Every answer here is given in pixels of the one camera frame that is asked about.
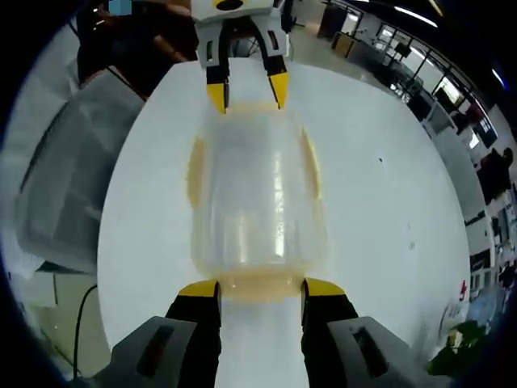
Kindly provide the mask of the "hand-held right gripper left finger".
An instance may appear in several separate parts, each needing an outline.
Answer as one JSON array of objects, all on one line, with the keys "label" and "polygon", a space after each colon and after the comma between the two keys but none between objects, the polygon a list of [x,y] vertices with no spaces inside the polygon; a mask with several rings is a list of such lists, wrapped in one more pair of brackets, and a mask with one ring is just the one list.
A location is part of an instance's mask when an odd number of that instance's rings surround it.
[{"label": "hand-held right gripper left finger", "polygon": [[113,348],[107,385],[214,387],[220,332],[219,283],[192,283],[179,291],[164,317],[149,318]]}]

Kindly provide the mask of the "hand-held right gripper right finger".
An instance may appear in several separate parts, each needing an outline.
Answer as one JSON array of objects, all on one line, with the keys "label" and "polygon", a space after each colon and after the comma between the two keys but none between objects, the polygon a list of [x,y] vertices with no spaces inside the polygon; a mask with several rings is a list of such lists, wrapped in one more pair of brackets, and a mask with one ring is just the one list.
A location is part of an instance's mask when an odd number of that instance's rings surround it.
[{"label": "hand-held right gripper right finger", "polygon": [[371,317],[360,317],[344,290],[302,282],[301,351],[311,387],[411,387],[407,344]]}]

